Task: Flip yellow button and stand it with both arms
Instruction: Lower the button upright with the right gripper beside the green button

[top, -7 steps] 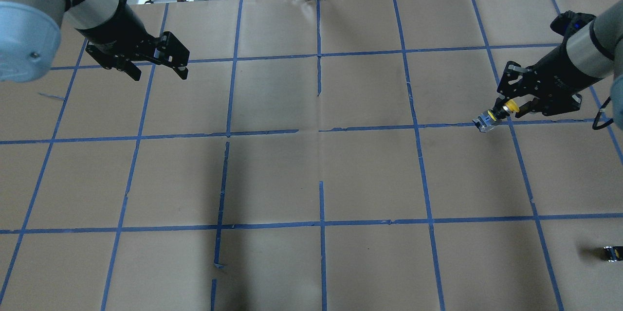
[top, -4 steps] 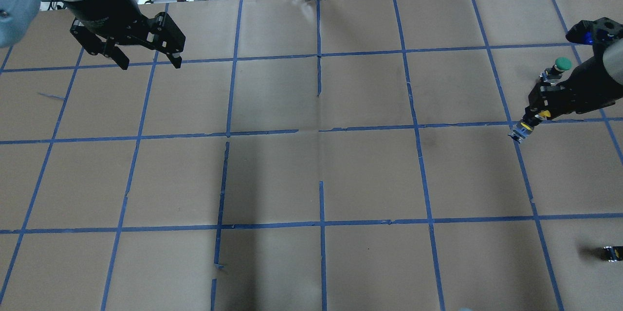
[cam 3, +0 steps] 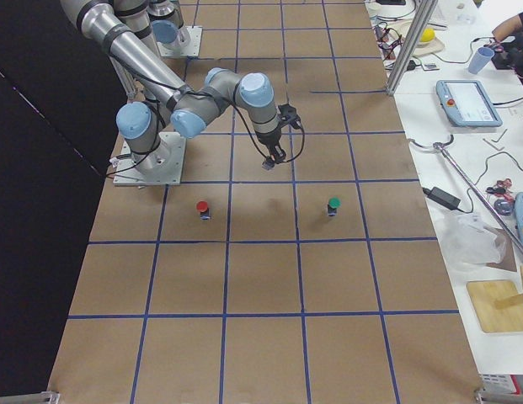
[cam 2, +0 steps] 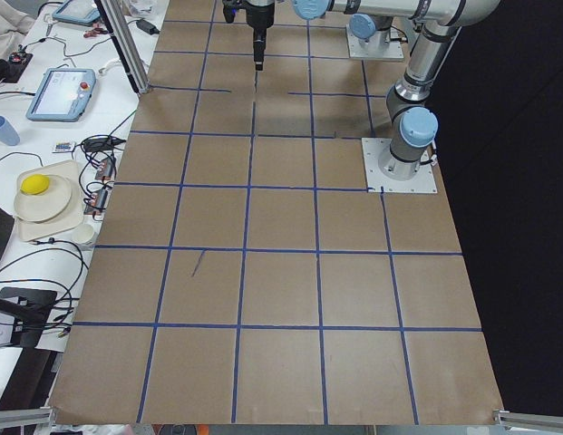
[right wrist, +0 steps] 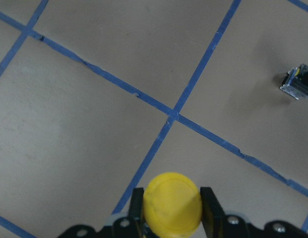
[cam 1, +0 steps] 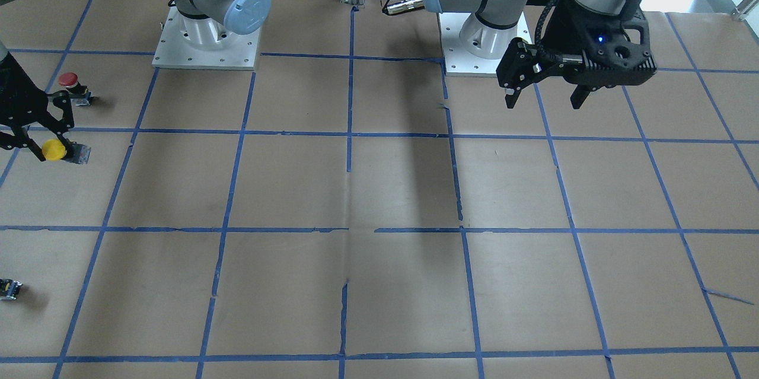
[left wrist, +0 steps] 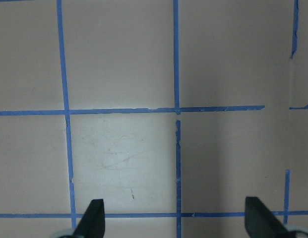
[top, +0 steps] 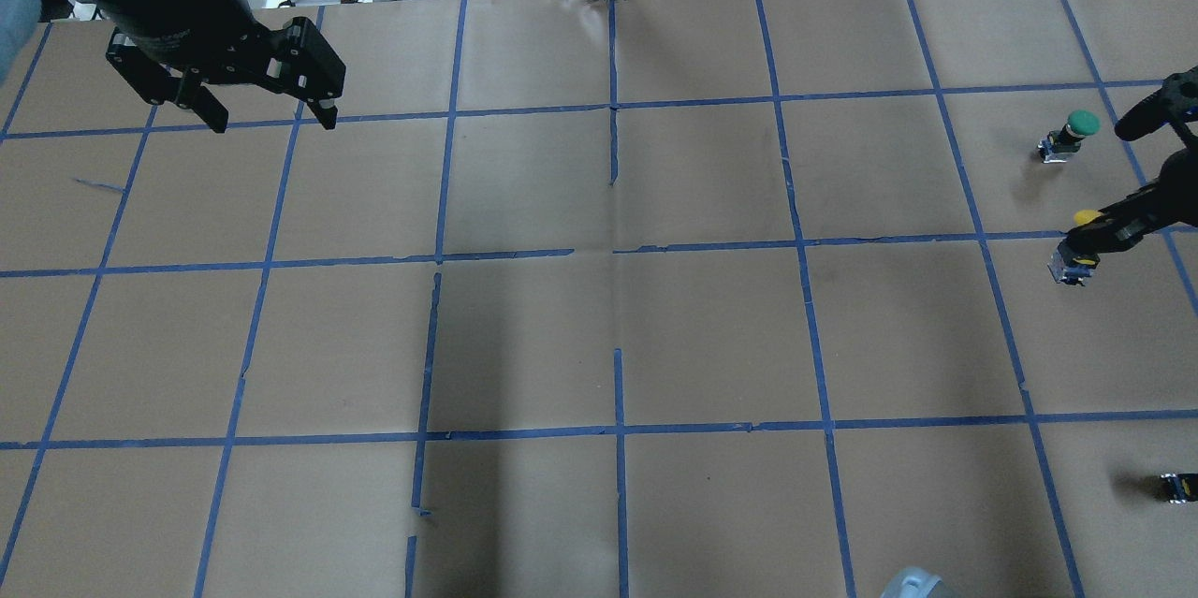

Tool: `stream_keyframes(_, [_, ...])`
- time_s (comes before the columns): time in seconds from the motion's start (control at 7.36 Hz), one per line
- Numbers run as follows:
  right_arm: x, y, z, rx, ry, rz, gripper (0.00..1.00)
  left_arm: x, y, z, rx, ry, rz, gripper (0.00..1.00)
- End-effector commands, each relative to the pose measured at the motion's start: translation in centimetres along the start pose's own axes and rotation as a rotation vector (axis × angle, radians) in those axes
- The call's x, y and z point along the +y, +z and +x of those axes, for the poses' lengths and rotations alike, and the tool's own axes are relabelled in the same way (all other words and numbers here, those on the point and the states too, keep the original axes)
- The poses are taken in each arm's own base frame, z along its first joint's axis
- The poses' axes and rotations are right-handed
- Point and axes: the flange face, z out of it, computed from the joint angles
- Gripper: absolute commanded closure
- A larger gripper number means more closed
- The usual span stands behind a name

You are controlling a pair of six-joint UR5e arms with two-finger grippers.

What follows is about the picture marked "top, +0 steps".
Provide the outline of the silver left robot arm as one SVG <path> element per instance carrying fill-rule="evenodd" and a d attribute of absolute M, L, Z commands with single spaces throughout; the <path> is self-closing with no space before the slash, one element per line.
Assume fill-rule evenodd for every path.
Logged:
<path fill-rule="evenodd" d="M 248 0 L 93 4 L 114 23 L 107 61 L 143 102 L 193 111 L 222 133 L 228 111 L 212 89 L 252 85 L 292 96 L 323 128 L 335 127 L 346 65 L 311 19 L 267 28 Z M 34 36 L 41 10 L 42 0 L 4 0 L 4 73 Z"/>

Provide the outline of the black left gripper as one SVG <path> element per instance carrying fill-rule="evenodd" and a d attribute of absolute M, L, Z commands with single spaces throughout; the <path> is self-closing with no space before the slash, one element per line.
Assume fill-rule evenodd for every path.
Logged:
<path fill-rule="evenodd" d="M 105 60 L 150 105 L 192 111 L 214 133 L 228 111 L 205 81 L 258 85 L 303 102 L 334 129 L 346 64 L 304 16 L 266 28 L 247 0 L 98 0 L 115 23 Z"/>

